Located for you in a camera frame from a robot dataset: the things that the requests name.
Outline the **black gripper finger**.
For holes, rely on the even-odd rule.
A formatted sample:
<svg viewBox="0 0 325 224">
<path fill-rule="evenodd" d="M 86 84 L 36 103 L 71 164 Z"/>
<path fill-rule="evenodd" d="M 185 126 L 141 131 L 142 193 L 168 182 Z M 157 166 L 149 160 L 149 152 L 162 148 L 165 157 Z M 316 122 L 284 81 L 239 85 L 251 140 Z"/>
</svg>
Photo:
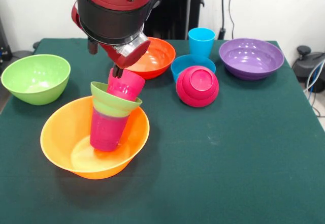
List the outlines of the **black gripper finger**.
<svg viewBox="0 0 325 224">
<path fill-rule="evenodd" d="M 119 66 L 114 65 L 112 68 L 112 77 L 114 78 L 121 78 L 123 74 L 123 69 L 121 69 Z"/>
<path fill-rule="evenodd" d="M 93 39 L 88 39 L 87 40 L 87 48 L 88 48 L 88 52 L 90 54 L 97 54 L 98 53 L 98 43 L 97 43 L 97 41 L 95 41 Z"/>
</svg>

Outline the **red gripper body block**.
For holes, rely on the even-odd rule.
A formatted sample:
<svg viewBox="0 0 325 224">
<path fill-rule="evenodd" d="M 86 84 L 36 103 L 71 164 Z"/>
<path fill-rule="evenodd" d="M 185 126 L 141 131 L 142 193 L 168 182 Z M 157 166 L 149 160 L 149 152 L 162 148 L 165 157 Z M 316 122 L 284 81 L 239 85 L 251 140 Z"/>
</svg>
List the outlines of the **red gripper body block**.
<svg viewBox="0 0 325 224">
<path fill-rule="evenodd" d="M 81 24 L 77 1 L 75 1 L 72 7 L 71 17 L 73 22 L 88 35 L 88 39 L 97 41 L 98 46 L 101 46 L 106 51 L 108 57 L 121 69 L 128 68 L 135 64 L 149 48 L 150 40 L 143 33 L 143 28 L 141 28 L 141 31 L 135 34 L 135 36 L 131 36 L 131 40 L 127 40 L 125 44 L 106 44 L 96 40 L 86 32 Z"/>
</svg>

